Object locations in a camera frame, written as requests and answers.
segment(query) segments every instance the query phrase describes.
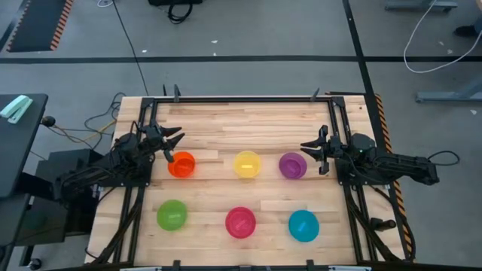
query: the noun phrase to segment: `butcher block tabletop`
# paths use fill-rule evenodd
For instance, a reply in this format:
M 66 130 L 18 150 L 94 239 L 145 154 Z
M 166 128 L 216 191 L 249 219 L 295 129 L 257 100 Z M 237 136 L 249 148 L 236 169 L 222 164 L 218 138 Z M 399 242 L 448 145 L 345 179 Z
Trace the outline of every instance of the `butcher block tabletop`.
M 344 99 L 352 133 L 373 138 L 365 98 Z M 131 123 L 139 119 L 141 101 L 142 97 L 123 98 L 115 138 L 128 133 Z M 175 152 L 191 153 L 196 168 L 189 178 L 174 178 L 162 152 L 156 153 L 151 185 L 145 190 L 135 266 L 172 266 L 174 260 L 183 266 L 304 265 L 307 259 L 317 265 L 356 263 L 334 161 L 327 175 L 319 175 L 320 164 L 300 151 L 300 143 L 317 138 L 321 125 L 333 132 L 326 103 L 162 103 L 157 122 L 182 127 L 186 136 Z M 234 172 L 234 157 L 240 151 L 260 155 L 261 171 L 255 178 L 239 179 Z M 288 152 L 307 161 L 307 173 L 301 179 L 288 180 L 279 171 L 279 158 Z M 99 204 L 88 246 L 91 254 L 100 254 L 117 230 L 124 192 L 118 187 Z M 365 189 L 365 197 L 371 217 L 395 220 L 381 195 Z M 157 210 L 169 199 L 182 201 L 188 209 L 185 225 L 176 231 L 157 224 Z M 245 239 L 233 238 L 224 225 L 227 213 L 237 206 L 251 209 L 257 222 L 254 233 Z M 318 218 L 320 231 L 312 242 L 299 242 L 289 233 L 290 215 L 300 209 Z M 360 226 L 358 230 L 367 260 L 365 234 Z M 397 228 L 378 234 L 395 255 L 404 257 Z M 127 232 L 121 260 L 127 259 L 129 236 Z M 87 256 L 86 262 L 92 259 Z

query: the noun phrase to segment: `concrete floor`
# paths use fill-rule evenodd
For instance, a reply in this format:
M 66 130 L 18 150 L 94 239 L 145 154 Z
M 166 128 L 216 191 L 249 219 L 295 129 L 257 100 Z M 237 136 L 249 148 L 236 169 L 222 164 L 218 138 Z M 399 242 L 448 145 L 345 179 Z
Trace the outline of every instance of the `concrete floor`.
M 0 33 L 17 12 L 20 0 L 0 2 Z M 401 56 L 420 12 L 388 12 L 383 0 L 352 0 L 352 12 L 367 56 Z M 474 1 L 460 1 L 449 14 L 428 15 L 413 40 L 411 56 L 461 55 L 473 40 L 451 32 L 480 16 Z M 339 0 L 206 0 L 194 7 L 188 21 L 174 26 L 147 1 L 118 0 L 120 15 L 139 56 L 323 55 L 355 56 L 342 1 Z M 473 55 L 482 56 L 482 45 Z M 7 53 L 20 57 L 129 57 L 129 44 L 114 7 L 98 8 L 96 0 L 74 3 L 59 49 L 54 52 Z M 414 63 L 426 69 L 440 63 Z M 197 62 L 142 63 L 151 95 L 162 84 L 178 84 L 183 95 L 283 95 L 325 91 L 363 93 L 356 62 Z M 416 104 L 422 90 L 454 90 L 477 76 L 482 63 L 466 62 L 427 75 L 410 73 L 403 63 L 368 63 L 374 92 L 383 97 L 396 152 L 425 156 L 450 149 L 462 161 L 438 169 L 441 183 L 432 187 L 402 180 L 408 221 L 416 237 L 417 262 L 482 266 L 482 199 L 478 189 L 482 147 L 482 105 L 477 103 Z M 142 96 L 134 63 L 0 65 L 0 93 L 46 93 L 47 115 L 60 126 L 81 128 L 86 118 L 104 112 L 112 96 L 124 92 Z M 472 114 L 471 110 L 480 112 Z M 101 126 L 109 117 L 93 122 Z M 108 151 L 102 141 L 97 151 Z M 40 128 L 32 150 L 82 148 Z M 35 172 L 38 158 L 30 156 L 25 171 Z M 45 269 L 78 266 L 84 261 L 88 237 L 67 238 L 63 244 L 38 246 L 34 256 Z M 19 249 L 11 261 L 17 270 Z

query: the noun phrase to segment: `purple bowl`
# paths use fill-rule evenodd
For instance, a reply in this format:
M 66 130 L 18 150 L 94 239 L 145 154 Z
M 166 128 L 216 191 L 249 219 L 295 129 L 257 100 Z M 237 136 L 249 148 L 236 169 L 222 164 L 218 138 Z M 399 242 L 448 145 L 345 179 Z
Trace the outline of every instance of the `purple bowl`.
M 279 160 L 279 170 L 286 178 L 299 179 L 307 172 L 307 162 L 296 153 L 287 153 Z

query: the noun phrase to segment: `plastic bowl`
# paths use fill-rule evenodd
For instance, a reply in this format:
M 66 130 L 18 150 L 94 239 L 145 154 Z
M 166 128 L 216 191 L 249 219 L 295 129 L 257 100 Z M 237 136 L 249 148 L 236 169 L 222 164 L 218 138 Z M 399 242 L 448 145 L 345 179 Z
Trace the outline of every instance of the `plastic bowl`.
M 165 230 L 177 230 L 186 222 L 188 209 L 176 199 L 167 200 L 157 210 L 157 224 Z
M 307 210 L 298 210 L 291 214 L 288 227 L 289 233 L 300 242 L 311 242 L 319 233 L 318 219 Z
M 242 151 L 234 157 L 234 171 L 241 178 L 254 178 L 261 171 L 261 158 L 254 151 Z
M 196 160 L 187 151 L 180 151 L 174 154 L 174 162 L 167 164 L 167 169 L 176 178 L 189 177 L 194 172 Z
M 307 172 L 307 161 L 296 153 L 287 153 L 279 160 L 279 170 L 286 178 L 299 179 Z
M 236 207 L 227 213 L 224 222 L 228 233 L 238 239 L 252 235 L 256 228 L 255 214 L 246 207 Z

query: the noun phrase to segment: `white cable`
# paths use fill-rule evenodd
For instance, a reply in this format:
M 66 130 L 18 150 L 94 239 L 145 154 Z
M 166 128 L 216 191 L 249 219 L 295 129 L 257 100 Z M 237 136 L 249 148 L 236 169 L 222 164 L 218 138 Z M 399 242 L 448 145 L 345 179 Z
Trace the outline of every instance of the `white cable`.
M 475 49 L 475 46 L 477 46 L 477 43 L 479 42 L 480 40 L 480 37 L 482 36 L 482 31 L 480 31 L 480 34 L 479 36 L 477 37 L 477 40 L 475 40 L 475 43 L 474 43 L 474 46 L 472 46 L 472 48 L 470 48 L 469 51 L 467 51 L 467 53 L 464 53 L 461 57 L 459 57 L 458 59 L 455 59 L 454 61 L 450 62 L 450 63 L 446 63 L 446 64 L 443 64 L 441 66 L 438 66 L 436 68 L 433 68 L 433 69 L 429 69 L 429 70 L 426 70 L 426 71 L 416 71 L 416 70 L 413 70 L 411 67 L 408 66 L 408 63 L 407 63 L 407 49 L 408 47 L 410 46 L 410 43 L 412 42 L 412 39 L 413 39 L 413 36 L 415 35 L 415 32 L 416 30 L 419 28 L 419 25 L 420 23 L 423 21 L 423 19 L 425 19 L 425 16 L 427 16 L 427 14 L 430 12 L 430 10 L 434 7 L 435 3 L 437 2 L 437 0 L 434 0 L 432 2 L 432 4 L 430 5 L 430 8 L 427 10 L 427 12 L 425 12 L 425 14 L 423 14 L 422 18 L 420 19 L 420 21 L 417 23 L 417 25 L 415 26 L 415 29 L 413 30 L 412 32 L 412 35 L 410 36 L 410 39 L 408 40 L 407 42 L 407 46 L 405 46 L 405 50 L 404 50 L 404 62 L 405 62 L 405 65 L 407 66 L 407 69 L 409 69 L 411 72 L 415 72 L 417 74 L 424 74 L 424 73 L 429 73 L 429 72 L 434 72 L 434 71 L 437 71 L 439 69 L 442 69 L 442 68 L 445 68 L 449 65 L 452 65 L 454 64 L 455 62 L 458 62 L 459 60 L 461 60 L 462 58 L 466 57 L 468 54 L 470 54 L 474 49 Z
M 106 5 L 101 5 L 101 4 L 100 4 L 101 2 L 107 2 L 108 4 L 106 4 Z M 99 1 L 97 2 L 97 7 L 99 7 L 99 8 L 106 8 L 106 7 L 111 6 L 112 4 L 114 4 L 114 0 L 110 0 L 110 1 L 109 1 L 109 0 L 99 0 Z

